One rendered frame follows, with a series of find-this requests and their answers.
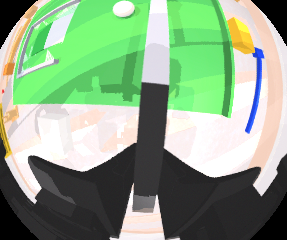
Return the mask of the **green mat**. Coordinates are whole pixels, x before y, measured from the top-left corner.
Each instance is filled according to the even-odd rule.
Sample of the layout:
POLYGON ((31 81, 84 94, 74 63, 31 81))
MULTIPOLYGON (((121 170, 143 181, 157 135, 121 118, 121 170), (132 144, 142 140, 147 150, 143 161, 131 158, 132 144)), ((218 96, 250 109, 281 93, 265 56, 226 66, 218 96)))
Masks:
MULTIPOLYGON (((12 104, 139 108, 151 0, 128 0, 134 4, 134 12, 126 17, 114 15, 112 8, 127 0, 80 0, 67 7, 74 16, 63 45, 58 43, 62 48, 56 48, 60 52, 54 51, 60 55, 59 64, 16 79, 20 53, 31 25, 67 1, 71 0, 50 0, 32 17, 16 60, 12 104)), ((170 28, 167 109, 222 115, 226 60, 214 3, 211 0, 166 0, 166 3, 170 28)), ((44 21, 51 24, 52 20, 67 15, 66 9, 62 9, 44 21)), ((31 33, 31 47, 27 55, 24 53, 23 63, 28 60, 34 65, 46 61, 46 49, 31 59, 36 36, 46 24, 36 25, 31 33)))

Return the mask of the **white golf ball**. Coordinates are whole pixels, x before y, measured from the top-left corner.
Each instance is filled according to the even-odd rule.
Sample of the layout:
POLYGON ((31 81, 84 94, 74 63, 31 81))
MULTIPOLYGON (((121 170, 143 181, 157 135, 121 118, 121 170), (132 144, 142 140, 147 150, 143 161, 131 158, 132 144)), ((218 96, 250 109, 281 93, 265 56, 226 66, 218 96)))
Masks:
POLYGON ((128 15, 131 15, 132 12, 134 12, 134 4, 130 3, 130 1, 119 1, 119 3, 115 4, 114 9, 114 15, 120 16, 120 17, 126 17, 128 15))

